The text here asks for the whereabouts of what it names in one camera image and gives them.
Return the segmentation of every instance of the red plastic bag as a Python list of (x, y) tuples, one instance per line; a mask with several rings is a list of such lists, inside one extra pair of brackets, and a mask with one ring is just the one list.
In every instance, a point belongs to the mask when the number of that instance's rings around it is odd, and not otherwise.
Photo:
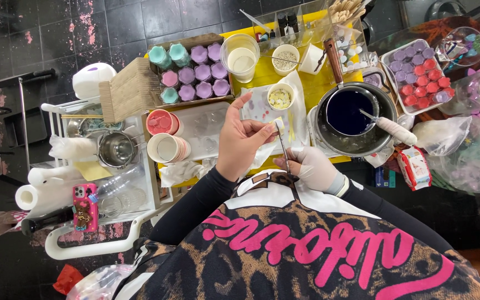
[(70, 290), (81, 281), (84, 277), (74, 267), (65, 264), (64, 268), (57, 278), (57, 282), (53, 284), (53, 288), (63, 295), (68, 295)]

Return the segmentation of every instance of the white latex glove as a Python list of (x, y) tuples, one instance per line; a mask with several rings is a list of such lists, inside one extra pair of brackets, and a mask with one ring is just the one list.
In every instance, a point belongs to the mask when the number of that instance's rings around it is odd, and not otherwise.
[[(293, 147), (286, 149), (290, 173), (298, 176), (311, 189), (326, 192), (337, 197), (349, 188), (349, 179), (339, 172), (323, 152), (314, 147)], [(273, 162), (286, 170), (284, 155)]]

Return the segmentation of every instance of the black sleeve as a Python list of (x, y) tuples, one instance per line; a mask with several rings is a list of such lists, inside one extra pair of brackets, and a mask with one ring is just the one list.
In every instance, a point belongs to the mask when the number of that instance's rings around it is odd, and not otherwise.
[(149, 239), (178, 245), (233, 194), (236, 182), (228, 181), (213, 167), (151, 230)]
[(429, 226), (418, 221), (403, 210), (395, 207), (385, 199), (375, 195), (370, 190), (358, 189), (349, 180), (349, 190), (341, 197), (342, 200), (376, 215), (392, 225), (414, 236), (426, 245), (440, 253), (452, 250), (453, 247)]

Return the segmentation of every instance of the gloved hand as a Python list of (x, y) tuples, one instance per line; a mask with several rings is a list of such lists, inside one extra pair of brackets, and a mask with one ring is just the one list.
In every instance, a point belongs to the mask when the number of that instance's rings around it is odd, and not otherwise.
[[(349, 179), (331, 164), (323, 152), (314, 147), (286, 149), (290, 173), (298, 176), (311, 189), (326, 192), (337, 197), (349, 188)], [(286, 170), (284, 155), (273, 162)]]
[(240, 120), (240, 108), (252, 92), (237, 98), (227, 109), (220, 133), (216, 170), (229, 181), (237, 181), (251, 166), (257, 149), (275, 139), (277, 126), (253, 119)]

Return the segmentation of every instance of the phone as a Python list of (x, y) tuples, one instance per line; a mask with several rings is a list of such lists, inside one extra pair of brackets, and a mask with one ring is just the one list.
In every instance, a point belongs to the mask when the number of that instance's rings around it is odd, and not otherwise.
[(76, 231), (93, 232), (98, 229), (98, 204), (89, 196), (96, 192), (93, 183), (80, 184), (73, 187), (74, 228)]

